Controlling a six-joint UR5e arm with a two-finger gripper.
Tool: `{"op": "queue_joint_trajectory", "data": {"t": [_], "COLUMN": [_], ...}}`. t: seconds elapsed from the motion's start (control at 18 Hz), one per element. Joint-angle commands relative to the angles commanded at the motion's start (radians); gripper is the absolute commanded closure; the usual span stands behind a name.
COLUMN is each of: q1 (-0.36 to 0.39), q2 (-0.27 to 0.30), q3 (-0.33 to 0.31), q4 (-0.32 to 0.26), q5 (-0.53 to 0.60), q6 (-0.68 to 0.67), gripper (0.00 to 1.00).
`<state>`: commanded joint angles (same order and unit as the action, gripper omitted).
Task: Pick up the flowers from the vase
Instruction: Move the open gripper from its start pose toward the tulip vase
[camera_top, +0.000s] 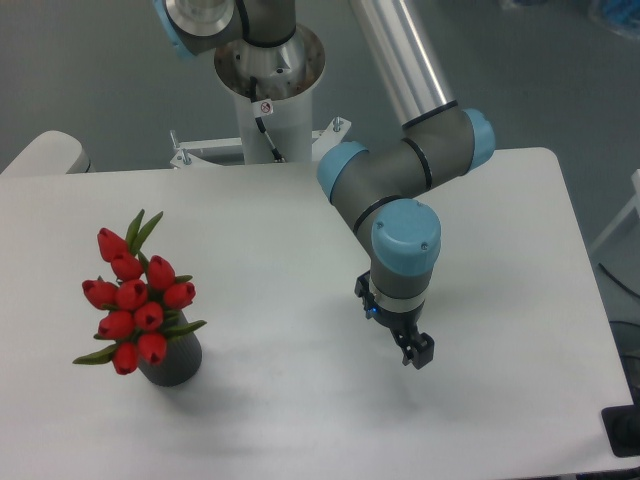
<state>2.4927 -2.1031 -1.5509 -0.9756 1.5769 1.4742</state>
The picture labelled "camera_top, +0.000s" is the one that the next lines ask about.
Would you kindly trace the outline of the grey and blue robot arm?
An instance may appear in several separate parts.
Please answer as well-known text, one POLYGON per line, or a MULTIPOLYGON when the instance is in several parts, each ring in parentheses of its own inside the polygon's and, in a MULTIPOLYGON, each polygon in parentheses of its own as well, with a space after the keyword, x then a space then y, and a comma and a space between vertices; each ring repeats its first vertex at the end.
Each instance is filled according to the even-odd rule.
POLYGON ((346 141, 340 119, 313 132, 311 93, 325 52, 297 21, 294 2, 154 5, 177 53, 213 53, 216 75, 235 102, 246 164, 317 162, 319 185, 371 261, 355 285, 365 314, 390 330, 405 364, 421 368, 434 355, 433 339, 417 322, 441 225, 419 196, 487 162, 495 134, 481 112, 458 106, 411 2, 351 7, 403 131, 377 153, 346 141))

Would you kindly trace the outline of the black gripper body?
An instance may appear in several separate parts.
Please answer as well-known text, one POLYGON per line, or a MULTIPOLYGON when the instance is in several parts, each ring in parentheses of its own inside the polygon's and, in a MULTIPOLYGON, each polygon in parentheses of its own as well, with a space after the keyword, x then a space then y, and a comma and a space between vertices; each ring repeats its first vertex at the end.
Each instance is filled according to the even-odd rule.
POLYGON ((356 279, 355 295, 362 301, 365 317, 388 328, 395 340, 418 340, 417 322, 425 302, 425 292, 411 298, 384 294, 367 271, 356 279))

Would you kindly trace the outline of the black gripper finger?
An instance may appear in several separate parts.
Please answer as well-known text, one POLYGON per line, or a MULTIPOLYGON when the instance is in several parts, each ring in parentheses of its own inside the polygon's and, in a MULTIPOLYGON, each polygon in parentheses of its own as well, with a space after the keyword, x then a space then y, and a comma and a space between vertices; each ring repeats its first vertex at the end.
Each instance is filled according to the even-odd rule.
POLYGON ((396 345, 402 350, 404 366, 408 366, 413 363, 413 351, 411 347, 411 338, 408 337, 404 331, 392 331, 393 339, 396 345))
POLYGON ((415 332, 411 337, 411 363, 416 370, 429 364, 434 357, 434 340, 424 332, 415 332))

